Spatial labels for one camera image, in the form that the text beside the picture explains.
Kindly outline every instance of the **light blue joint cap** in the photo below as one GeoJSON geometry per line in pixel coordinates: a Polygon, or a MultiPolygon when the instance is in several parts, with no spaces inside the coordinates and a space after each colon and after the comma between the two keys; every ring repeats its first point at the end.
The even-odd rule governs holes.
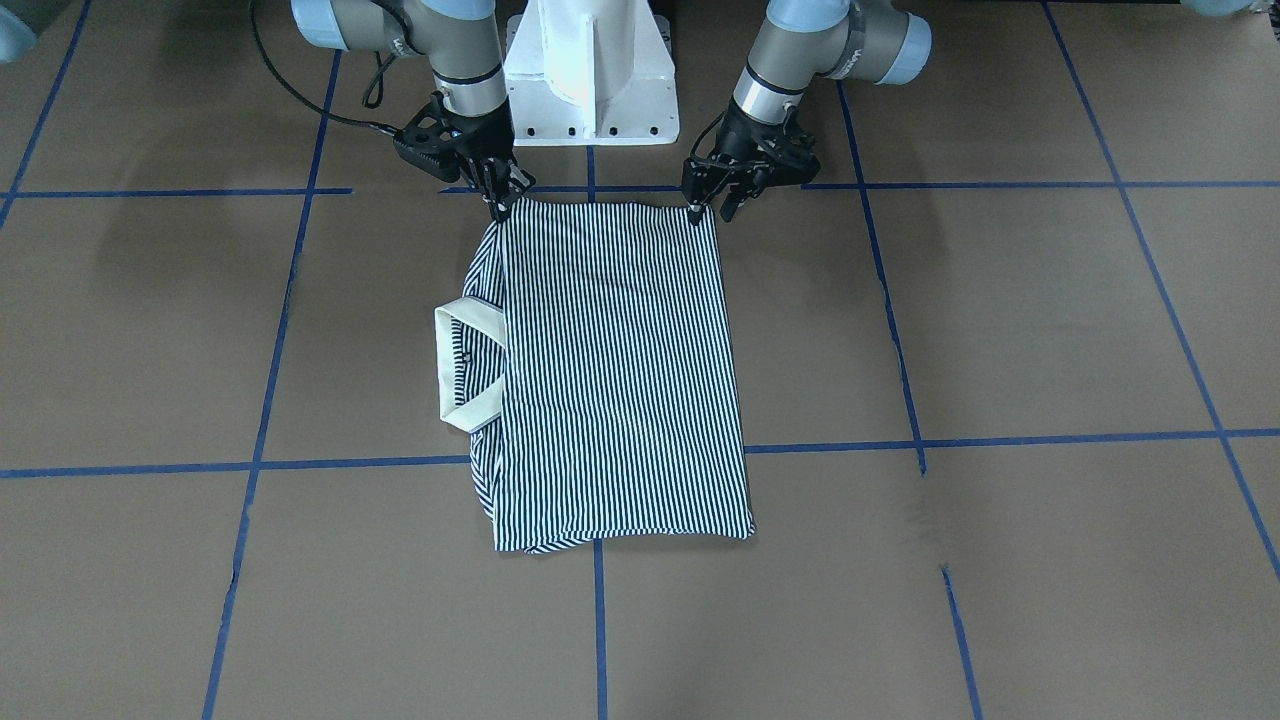
{"type": "Polygon", "coordinates": [[[910,13],[908,13],[908,18],[902,47],[899,49],[897,58],[893,58],[888,72],[876,85],[906,85],[915,79],[915,76],[924,69],[924,64],[929,61],[929,51],[933,50],[933,31],[929,29],[929,23],[923,19],[910,13]]]}
{"type": "Polygon", "coordinates": [[[493,14],[494,0],[420,0],[428,8],[456,20],[483,20],[493,14]]]}
{"type": "Polygon", "coordinates": [[[347,50],[347,41],[342,38],[342,29],[338,28],[338,18],[333,14],[330,0],[292,0],[291,4],[293,22],[307,42],[316,47],[347,50]]]}
{"type": "Polygon", "coordinates": [[[1183,5],[1187,5],[1192,10],[1196,10],[1207,18],[1225,18],[1226,15],[1238,13],[1252,4],[1252,0],[1183,0],[1183,5]]]}
{"type": "Polygon", "coordinates": [[[836,27],[849,14],[850,0],[771,0],[764,14],[791,32],[820,32],[836,27]]]}
{"type": "Polygon", "coordinates": [[[12,63],[36,46],[36,33],[0,5],[0,63],[12,63]]]}

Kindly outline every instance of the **black and white striped cloth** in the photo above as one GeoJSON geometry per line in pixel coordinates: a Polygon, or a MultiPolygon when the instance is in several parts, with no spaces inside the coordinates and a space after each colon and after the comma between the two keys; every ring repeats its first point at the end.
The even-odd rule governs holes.
{"type": "Polygon", "coordinates": [[[506,350],[458,320],[440,338],[456,405],[504,378],[500,415],[471,436],[495,550],[755,530],[714,223],[525,199],[463,293],[507,323],[506,350]]]}

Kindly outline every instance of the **white mounting bracket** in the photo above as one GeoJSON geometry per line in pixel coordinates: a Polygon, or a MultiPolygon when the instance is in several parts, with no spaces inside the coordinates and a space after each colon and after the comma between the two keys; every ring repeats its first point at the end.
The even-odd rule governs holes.
{"type": "Polygon", "coordinates": [[[666,145],[680,136],[676,65],[644,0],[529,0],[507,37],[516,145],[666,145]]]}

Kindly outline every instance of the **striped fabric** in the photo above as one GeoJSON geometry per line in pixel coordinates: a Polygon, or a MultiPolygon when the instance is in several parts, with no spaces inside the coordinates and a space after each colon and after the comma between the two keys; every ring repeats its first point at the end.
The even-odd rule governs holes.
{"type": "Polygon", "coordinates": [[[755,530],[714,223],[526,199],[463,292],[507,319],[506,351],[453,324],[457,402],[506,377],[502,416],[471,436],[495,550],[755,530]]]}

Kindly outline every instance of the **gray robot arm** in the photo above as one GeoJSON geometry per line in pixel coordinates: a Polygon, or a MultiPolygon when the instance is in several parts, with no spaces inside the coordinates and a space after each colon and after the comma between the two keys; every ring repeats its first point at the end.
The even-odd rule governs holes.
{"type": "Polygon", "coordinates": [[[445,182],[465,178],[489,204],[494,220],[506,220],[534,178],[512,152],[494,0],[292,0],[292,5],[298,29],[312,45],[428,56],[436,91],[393,135],[396,151],[445,182]]]}
{"type": "Polygon", "coordinates": [[[815,138],[796,123],[815,76],[906,83],[923,69],[931,45],[928,23],[890,0],[772,0],[733,100],[717,120],[716,147],[699,156],[699,137],[685,160],[681,190],[690,220],[700,222],[721,192],[727,193],[721,217],[730,222],[765,188],[818,174],[815,138]]]}

